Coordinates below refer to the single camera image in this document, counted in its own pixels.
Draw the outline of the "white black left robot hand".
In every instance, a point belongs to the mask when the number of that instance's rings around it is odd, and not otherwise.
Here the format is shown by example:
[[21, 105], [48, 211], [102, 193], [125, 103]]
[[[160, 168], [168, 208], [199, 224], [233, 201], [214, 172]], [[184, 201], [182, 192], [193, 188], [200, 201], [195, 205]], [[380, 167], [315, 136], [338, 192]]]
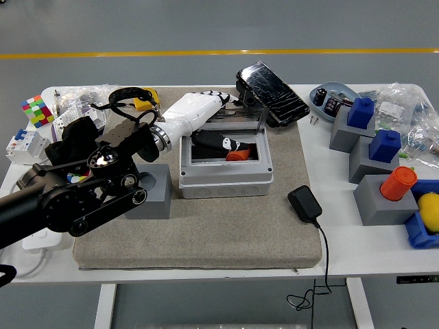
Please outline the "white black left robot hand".
[[253, 144], [243, 143], [201, 127], [226, 104], [240, 105], [240, 100], [228, 93], [208, 90], [187, 93], [163, 114], [163, 120], [151, 127], [160, 152], [176, 146], [181, 137], [191, 137], [193, 143], [215, 151], [249, 151]]

